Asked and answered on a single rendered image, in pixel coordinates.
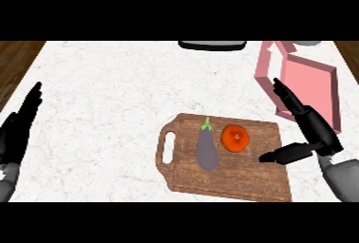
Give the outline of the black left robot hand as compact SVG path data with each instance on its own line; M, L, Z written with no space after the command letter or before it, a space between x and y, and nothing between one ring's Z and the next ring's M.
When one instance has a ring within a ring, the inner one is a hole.
M29 130L41 105L41 82L36 82L18 110L0 125L0 164L18 164L24 155Z

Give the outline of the pink open box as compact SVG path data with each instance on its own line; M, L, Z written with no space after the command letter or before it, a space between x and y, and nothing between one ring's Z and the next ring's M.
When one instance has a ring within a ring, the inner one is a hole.
M341 133L341 113L338 95L336 68L292 55L295 47L287 41L262 41L253 78L276 105L274 115L293 121L283 102L273 92L273 83L267 77L270 51L276 46L281 55L278 80L289 88L298 100L317 111L336 134Z

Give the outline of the orange squash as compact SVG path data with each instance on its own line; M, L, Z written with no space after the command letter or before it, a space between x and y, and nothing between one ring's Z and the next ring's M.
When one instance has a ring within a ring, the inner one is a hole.
M249 144L249 135L245 128L239 125L228 124L221 130L219 141L228 152L239 153Z

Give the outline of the brown wooden cutting board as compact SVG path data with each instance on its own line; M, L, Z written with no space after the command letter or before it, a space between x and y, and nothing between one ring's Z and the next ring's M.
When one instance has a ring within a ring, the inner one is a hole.
M203 122L212 126L218 155L218 164L209 171L196 161ZM249 144L239 153L228 152L219 142L221 130L228 124L242 126L249 135ZM290 200L286 167L259 162L259 155L281 146L274 122L180 113L160 128L157 141L154 166L171 191L253 201Z

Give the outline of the purple eggplant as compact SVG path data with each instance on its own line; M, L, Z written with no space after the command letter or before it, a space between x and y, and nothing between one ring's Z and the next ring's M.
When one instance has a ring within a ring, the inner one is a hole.
M209 118L205 118L205 122L199 128L199 136L196 142L196 161L200 168L206 171L212 170L218 163Z

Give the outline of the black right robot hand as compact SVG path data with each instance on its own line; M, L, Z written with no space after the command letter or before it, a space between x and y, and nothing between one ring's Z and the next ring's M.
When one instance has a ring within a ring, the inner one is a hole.
M310 157L312 153L317 153L321 157L333 156L344 150L333 129L315 110L301 103L283 83L277 79L273 79L273 82L273 92L293 116L307 141L304 143L293 142L274 151L261 154L259 162L286 165Z

